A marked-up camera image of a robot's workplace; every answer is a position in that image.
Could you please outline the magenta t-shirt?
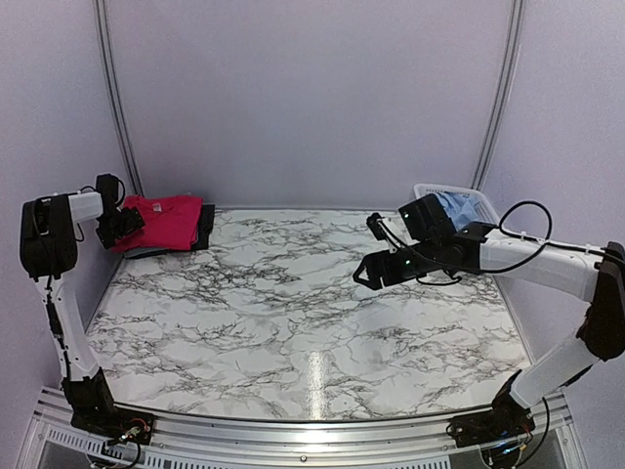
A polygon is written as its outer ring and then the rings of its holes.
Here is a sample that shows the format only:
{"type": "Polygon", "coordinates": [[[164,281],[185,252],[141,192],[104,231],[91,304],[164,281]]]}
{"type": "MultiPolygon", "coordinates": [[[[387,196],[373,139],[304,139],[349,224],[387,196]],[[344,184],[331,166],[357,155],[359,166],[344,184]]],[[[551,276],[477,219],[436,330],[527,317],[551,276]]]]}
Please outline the magenta t-shirt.
{"type": "Polygon", "coordinates": [[[196,242],[203,200],[193,195],[148,199],[129,195],[124,208],[137,208],[145,225],[123,237],[111,248],[123,253],[135,248],[165,248],[189,251],[196,242]]]}

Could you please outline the light blue shirt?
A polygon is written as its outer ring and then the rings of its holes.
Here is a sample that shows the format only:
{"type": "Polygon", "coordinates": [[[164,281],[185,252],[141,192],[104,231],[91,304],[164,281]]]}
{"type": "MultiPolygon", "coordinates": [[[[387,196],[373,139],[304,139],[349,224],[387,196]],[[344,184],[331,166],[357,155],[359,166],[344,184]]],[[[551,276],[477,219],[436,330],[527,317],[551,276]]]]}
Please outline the light blue shirt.
{"type": "Polygon", "coordinates": [[[457,231],[473,222],[481,222],[479,198],[458,192],[437,192],[436,197],[457,231]]]}

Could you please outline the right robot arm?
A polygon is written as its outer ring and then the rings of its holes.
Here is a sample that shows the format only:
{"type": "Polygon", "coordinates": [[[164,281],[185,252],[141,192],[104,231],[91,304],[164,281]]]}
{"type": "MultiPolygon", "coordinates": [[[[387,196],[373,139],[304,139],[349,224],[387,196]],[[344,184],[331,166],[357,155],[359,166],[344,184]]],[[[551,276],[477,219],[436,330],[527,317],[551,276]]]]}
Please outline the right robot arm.
{"type": "Polygon", "coordinates": [[[502,221],[453,221],[439,196],[432,193],[398,210],[406,234],[380,213],[366,225],[387,248],[365,255],[354,281],[380,290],[443,273],[451,282],[459,275],[490,276],[505,288],[504,297],[528,327],[523,306],[546,311],[562,297],[567,306],[585,309],[577,325],[558,333],[550,348],[509,378],[485,414],[483,428],[503,438],[527,418],[531,408],[600,362],[624,354],[624,248],[555,241],[553,218],[542,235],[524,234],[502,221]]]}

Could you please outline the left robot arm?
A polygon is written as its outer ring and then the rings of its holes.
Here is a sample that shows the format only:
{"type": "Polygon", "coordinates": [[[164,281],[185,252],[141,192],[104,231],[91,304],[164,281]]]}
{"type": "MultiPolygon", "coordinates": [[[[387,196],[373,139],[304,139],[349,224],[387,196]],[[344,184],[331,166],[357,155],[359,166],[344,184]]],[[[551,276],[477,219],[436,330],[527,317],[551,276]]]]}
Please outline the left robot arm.
{"type": "Polygon", "coordinates": [[[78,263],[79,225],[95,221],[105,249],[144,227],[136,209],[122,206],[124,183],[101,174],[92,187],[30,200],[22,206],[20,260],[45,307],[60,361],[62,390],[73,416],[104,435],[122,428],[104,371],[87,343],[73,273],[78,263]]]}

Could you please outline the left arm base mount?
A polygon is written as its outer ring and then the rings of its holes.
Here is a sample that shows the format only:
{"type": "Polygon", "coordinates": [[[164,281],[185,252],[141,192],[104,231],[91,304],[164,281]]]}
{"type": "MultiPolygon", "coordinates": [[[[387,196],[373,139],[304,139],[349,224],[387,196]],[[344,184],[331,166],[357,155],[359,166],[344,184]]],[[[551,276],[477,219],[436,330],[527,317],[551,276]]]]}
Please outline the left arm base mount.
{"type": "Polygon", "coordinates": [[[155,415],[128,408],[75,410],[71,426],[108,438],[108,445],[137,443],[148,445],[155,423],[155,415]]]}

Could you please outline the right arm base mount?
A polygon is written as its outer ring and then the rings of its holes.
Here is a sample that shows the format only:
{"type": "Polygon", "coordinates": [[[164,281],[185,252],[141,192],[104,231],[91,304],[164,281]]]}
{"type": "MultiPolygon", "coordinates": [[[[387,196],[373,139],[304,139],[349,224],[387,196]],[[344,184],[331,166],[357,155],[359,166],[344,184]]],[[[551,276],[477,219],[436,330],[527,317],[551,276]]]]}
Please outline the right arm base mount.
{"type": "Polygon", "coordinates": [[[446,427],[446,434],[458,448],[507,440],[535,429],[534,420],[521,412],[514,414],[507,409],[454,416],[446,427]]]}

